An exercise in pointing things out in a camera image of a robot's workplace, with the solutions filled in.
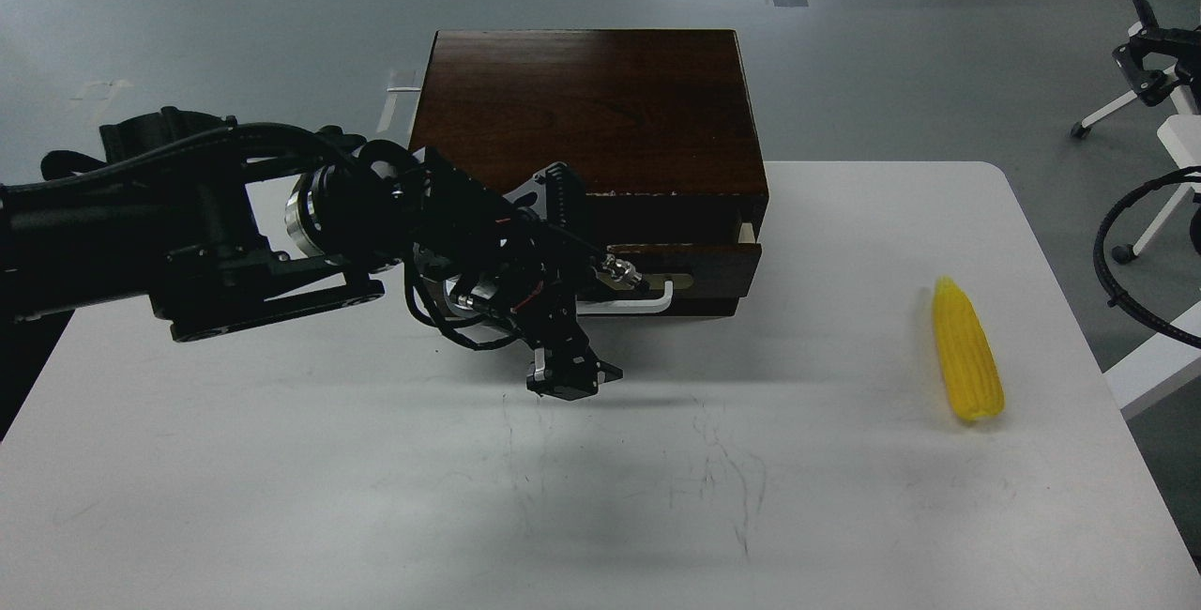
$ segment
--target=dark wood surface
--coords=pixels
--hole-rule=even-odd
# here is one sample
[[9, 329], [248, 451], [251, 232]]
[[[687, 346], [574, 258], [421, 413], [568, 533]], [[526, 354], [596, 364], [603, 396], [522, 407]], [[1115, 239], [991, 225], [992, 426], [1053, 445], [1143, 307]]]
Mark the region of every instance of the dark wood surface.
[[767, 201], [733, 30], [442, 30], [426, 144], [498, 191], [566, 161], [588, 192], [724, 196], [757, 229]]
[[695, 277], [679, 311], [749, 288], [767, 181], [733, 30], [442, 30], [411, 145], [502, 192], [568, 162], [598, 243]]

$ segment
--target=black hose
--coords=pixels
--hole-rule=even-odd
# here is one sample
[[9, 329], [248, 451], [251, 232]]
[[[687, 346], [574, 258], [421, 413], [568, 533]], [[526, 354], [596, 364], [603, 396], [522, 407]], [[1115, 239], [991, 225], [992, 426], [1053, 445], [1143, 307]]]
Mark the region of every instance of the black hose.
[[[498, 349], [502, 346], [512, 345], [519, 339], [515, 333], [513, 335], [500, 337], [500, 340], [486, 341], [486, 343], [479, 343], [479, 341], [473, 341], [471, 337], [462, 335], [462, 333], [456, 331], [456, 329], [472, 327], [472, 324], [479, 324], [484, 321], [484, 316], [473, 316], [471, 319], [450, 321], [442, 316], [442, 311], [434, 304], [434, 298], [431, 297], [429, 289], [425, 288], [424, 281], [417, 274], [416, 264], [413, 263], [412, 255], [404, 256], [401, 262], [405, 267], [405, 305], [408, 306], [408, 313], [426, 327], [432, 327], [442, 333], [443, 337], [453, 341], [453, 343], [464, 346], [467, 349], [473, 349], [477, 352]], [[425, 306], [426, 313], [417, 307], [417, 301], [413, 299], [413, 294], [417, 294], [422, 299], [422, 305]]]
[[1125, 209], [1129, 209], [1133, 204], [1137, 203], [1139, 199], [1145, 198], [1145, 196], [1151, 195], [1153, 191], [1160, 190], [1160, 187], [1176, 186], [1176, 184], [1181, 183], [1201, 183], [1201, 177], [1197, 175], [1199, 171], [1201, 171], [1201, 166], [1188, 166], [1184, 169], [1172, 171], [1170, 174], [1164, 174], [1164, 177], [1155, 178], [1153, 181], [1145, 183], [1142, 186], [1137, 186], [1135, 190], [1127, 192], [1127, 195], [1113, 205], [1113, 209], [1110, 209], [1105, 217], [1103, 217], [1101, 226], [1097, 231], [1097, 239], [1094, 239], [1093, 243], [1093, 268], [1097, 271], [1097, 277], [1101, 283], [1101, 288], [1104, 288], [1105, 293], [1110, 297], [1109, 305], [1111, 307], [1122, 307], [1127, 315], [1133, 316], [1133, 318], [1143, 324], [1143, 327], [1163, 333], [1163, 335], [1173, 337], [1173, 340], [1182, 341], [1184, 345], [1195, 346], [1195, 348], [1201, 348], [1201, 336], [1195, 336], [1193, 333], [1182, 331], [1182, 329], [1172, 327], [1172, 324], [1166, 322], [1163, 316], [1153, 313], [1153, 311], [1149, 311], [1145, 306], [1140, 305], [1136, 299], [1130, 298], [1129, 292], [1127, 292], [1127, 289], [1118, 283], [1113, 273], [1110, 271], [1110, 264], [1105, 258], [1105, 238], [1106, 234], [1110, 234], [1110, 229], [1112, 228], [1113, 222], [1118, 220], [1118, 216], [1121, 216]]
[[542, 222], [542, 226], [545, 226], [545, 228], [551, 231], [551, 233], [558, 234], [560, 238], [570, 239], [572, 243], [575, 243], [578, 246], [584, 247], [585, 251], [587, 251], [592, 256], [596, 256], [597, 259], [604, 259], [604, 256], [608, 256], [608, 251], [604, 251], [603, 247], [593, 245], [592, 243], [587, 241], [587, 239], [584, 239], [582, 237], [579, 237], [579, 234], [573, 233], [573, 231], [570, 229], [560, 228], [558, 226], [555, 226], [554, 222], [545, 222], [545, 221]]
[[106, 179], [131, 178], [138, 169], [157, 166], [159, 162], [191, 160], [198, 152], [220, 151], [220, 149], [238, 151], [241, 157], [270, 157], [281, 154], [280, 151], [310, 151], [322, 157], [327, 165], [343, 166], [355, 174], [370, 173], [364, 166], [351, 161], [346, 152], [311, 131], [292, 127], [289, 124], [252, 122], [241, 124], [239, 127], [202, 131], [175, 143], [155, 148], [153, 151], [142, 152], [137, 157], [88, 171], [85, 174], [56, 178], [47, 183], [8, 186], [8, 192], [10, 196], [25, 196], [35, 192], [44, 195], [44, 192], [73, 191], [78, 187], [94, 186], [95, 183]]

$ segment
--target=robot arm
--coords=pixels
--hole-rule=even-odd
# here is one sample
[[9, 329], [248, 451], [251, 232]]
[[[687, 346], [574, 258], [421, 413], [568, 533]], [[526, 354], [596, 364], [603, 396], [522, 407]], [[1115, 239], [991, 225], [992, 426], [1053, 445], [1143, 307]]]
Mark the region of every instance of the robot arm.
[[[42, 316], [137, 294], [175, 341], [195, 341], [377, 299], [371, 275], [404, 264], [419, 322], [472, 349], [533, 349], [532, 391], [573, 400], [621, 376], [588, 347], [575, 298], [598, 275], [645, 283], [588, 241], [584, 184], [561, 162], [502, 196], [432, 148], [408, 152], [337, 127], [167, 107], [101, 138], [107, 162], [56, 151], [42, 162], [46, 183], [0, 186], [8, 341]], [[246, 196], [249, 183], [295, 174], [286, 221], [303, 259], [271, 250]], [[337, 275], [341, 286], [292, 293]], [[467, 337], [472, 324], [497, 340]]]

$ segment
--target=yellow corn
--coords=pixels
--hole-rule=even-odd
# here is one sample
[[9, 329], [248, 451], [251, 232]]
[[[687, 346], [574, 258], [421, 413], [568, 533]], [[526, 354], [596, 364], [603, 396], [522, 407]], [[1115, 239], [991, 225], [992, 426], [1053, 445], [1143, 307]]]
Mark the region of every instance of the yellow corn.
[[1000, 413], [1005, 393], [997, 363], [970, 299], [951, 277], [934, 285], [934, 337], [951, 409], [964, 420]]

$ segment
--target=gray floor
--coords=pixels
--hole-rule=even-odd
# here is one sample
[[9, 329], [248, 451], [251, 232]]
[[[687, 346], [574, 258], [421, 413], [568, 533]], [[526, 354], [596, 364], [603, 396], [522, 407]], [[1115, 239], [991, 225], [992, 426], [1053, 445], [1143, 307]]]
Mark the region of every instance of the gray floor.
[[[1197, 0], [1152, 2], [1165, 25], [1197, 23]], [[1123, 91], [1109, 54], [1133, 20], [1130, 0], [0, 0], [0, 179], [35, 181], [49, 148], [98, 154], [96, 124], [160, 106], [371, 134], [383, 89], [414, 83], [440, 28], [734, 28], [766, 160], [1000, 166], [1107, 367], [1149, 331], [1105, 306], [1093, 234], [1172, 168], [1155, 139], [1171, 110], [1130, 107], [1083, 143], [1066, 132]], [[401, 102], [382, 136], [404, 140], [408, 114]], [[1167, 316], [1201, 297], [1185, 226], [1123, 269]], [[1199, 414], [1193, 384], [1131, 424], [1194, 552]]]

